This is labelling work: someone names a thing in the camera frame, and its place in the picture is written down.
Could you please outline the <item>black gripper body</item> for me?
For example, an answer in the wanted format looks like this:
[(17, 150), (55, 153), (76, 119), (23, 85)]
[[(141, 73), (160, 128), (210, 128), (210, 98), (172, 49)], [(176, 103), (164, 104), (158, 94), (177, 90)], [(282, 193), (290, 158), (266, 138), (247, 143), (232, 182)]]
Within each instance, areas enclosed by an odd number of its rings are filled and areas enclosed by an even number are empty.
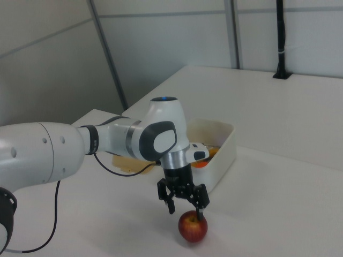
[(191, 199), (193, 195), (193, 175), (191, 165), (178, 169), (164, 169), (168, 189), (177, 198)]

